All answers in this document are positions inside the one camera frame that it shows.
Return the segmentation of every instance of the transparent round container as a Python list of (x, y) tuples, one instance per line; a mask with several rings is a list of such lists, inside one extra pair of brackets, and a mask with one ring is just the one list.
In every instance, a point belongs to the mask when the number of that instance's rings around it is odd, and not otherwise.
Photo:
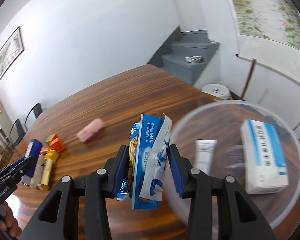
[[(273, 124), (286, 159), (289, 186), (278, 193), (250, 195), (271, 228), (275, 228), (290, 213), (300, 195), (300, 143), (286, 122), (276, 113), (245, 101), (219, 101), (207, 104), (185, 115), (173, 127), (170, 144), (176, 144), (180, 155), (188, 158), (194, 165), (195, 141), (217, 140), (209, 175), (221, 179), (232, 175), (244, 187), (245, 170), (240, 127), (245, 119)], [(163, 192), (170, 207), (187, 224), (190, 199), (179, 197), (169, 165)], [(216, 199), (213, 198), (213, 239), (218, 237), (217, 211)]]

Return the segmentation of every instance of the wooden pole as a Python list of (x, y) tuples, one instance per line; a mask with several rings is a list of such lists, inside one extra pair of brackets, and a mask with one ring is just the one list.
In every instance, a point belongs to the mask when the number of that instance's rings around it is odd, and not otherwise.
[(244, 85), (244, 89), (243, 89), (242, 95), (241, 95), (241, 99), (242, 99), (242, 100), (244, 100), (243, 98), (244, 98), (244, 96), (245, 96), (245, 94), (246, 94), (246, 92), (247, 92), (247, 88), (248, 88), (248, 86), (249, 86), (249, 84), (250, 84), (250, 80), (251, 80), (251, 77), (252, 77), (254, 68), (255, 68), (255, 66), (256, 66), (256, 63), (257, 63), (257, 60), (256, 60), (255, 58), (252, 59), (252, 63), (251, 63), (251, 67), (250, 67), (250, 72), (249, 72), (249, 75), (248, 75), (248, 77), (247, 77), (246, 84)]

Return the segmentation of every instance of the blue packet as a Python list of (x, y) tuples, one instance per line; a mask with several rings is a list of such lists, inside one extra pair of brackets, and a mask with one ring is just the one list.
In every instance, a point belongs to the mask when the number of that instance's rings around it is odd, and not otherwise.
[(163, 119), (160, 117), (147, 114), (141, 115), (133, 179), (132, 209), (156, 209), (159, 205), (159, 201), (141, 198), (139, 195), (149, 154), (162, 124)]
[(117, 195), (117, 200), (132, 202), (132, 185), (134, 177), (134, 163), (136, 159), (136, 148), (138, 143), (140, 123), (136, 122), (130, 132), (129, 139), (129, 161), (122, 180), (120, 191)]

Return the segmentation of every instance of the metal rivet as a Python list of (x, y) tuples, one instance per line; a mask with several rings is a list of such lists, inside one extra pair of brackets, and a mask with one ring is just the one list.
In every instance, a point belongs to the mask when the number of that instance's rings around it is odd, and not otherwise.
[(61, 179), (61, 181), (62, 182), (69, 182), (70, 179), (71, 179), (70, 176), (63, 176), (62, 179)]
[(103, 175), (103, 174), (105, 174), (106, 172), (107, 172), (107, 170), (104, 169), (104, 168), (101, 168), (101, 169), (97, 170), (97, 173), (98, 173), (99, 175)]
[(229, 183), (234, 183), (235, 179), (232, 176), (226, 176), (226, 181), (228, 181)]
[(192, 174), (195, 174), (195, 175), (197, 175), (197, 174), (199, 174), (199, 173), (200, 173), (200, 170), (199, 170), (199, 169), (197, 169), (197, 168), (192, 168), (192, 169), (190, 170), (190, 172), (191, 172)]

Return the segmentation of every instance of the white bucket lid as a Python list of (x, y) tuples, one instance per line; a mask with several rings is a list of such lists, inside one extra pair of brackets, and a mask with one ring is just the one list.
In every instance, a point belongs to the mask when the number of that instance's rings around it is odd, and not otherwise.
[(230, 96), (230, 91), (227, 87), (219, 84), (209, 84), (202, 88), (202, 92), (213, 95), (218, 98), (227, 100)]

